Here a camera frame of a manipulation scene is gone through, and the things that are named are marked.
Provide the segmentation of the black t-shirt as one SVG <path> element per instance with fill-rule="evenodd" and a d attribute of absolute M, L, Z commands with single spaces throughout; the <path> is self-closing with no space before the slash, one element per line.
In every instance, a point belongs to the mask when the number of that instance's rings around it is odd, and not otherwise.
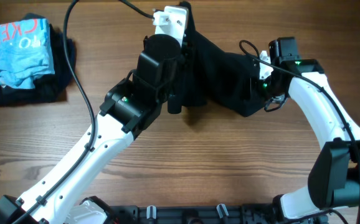
<path fill-rule="evenodd" d="M 188 22 L 182 41 L 182 63 L 169 95 L 168 112 L 179 114 L 182 107 L 207 104 L 208 99 L 248 117 L 265 104 L 257 90 L 259 65 L 251 57 L 225 52 L 196 30 L 191 3 L 182 1 L 188 10 Z"/>

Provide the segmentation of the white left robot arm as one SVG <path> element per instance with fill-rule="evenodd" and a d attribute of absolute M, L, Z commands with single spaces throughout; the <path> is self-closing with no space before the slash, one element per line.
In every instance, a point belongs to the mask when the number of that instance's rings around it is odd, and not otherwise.
<path fill-rule="evenodd" d="M 92 125 L 67 155 L 18 198 L 2 196 L 0 223 L 63 223 L 106 164 L 160 115 L 183 59 L 182 40 L 155 34 L 143 44 L 136 70 L 107 93 Z"/>

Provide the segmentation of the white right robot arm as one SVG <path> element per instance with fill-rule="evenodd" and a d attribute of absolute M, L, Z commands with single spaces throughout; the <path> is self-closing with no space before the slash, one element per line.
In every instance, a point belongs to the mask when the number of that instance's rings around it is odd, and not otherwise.
<path fill-rule="evenodd" d="M 257 90 L 272 112 L 292 99 L 302 110 L 320 145 L 308 183 L 277 197 L 280 220 L 296 223 L 338 209 L 357 207 L 360 223 L 360 127 L 348 115 L 315 59 L 302 59 L 293 37 L 269 43 L 250 57 L 259 70 Z"/>

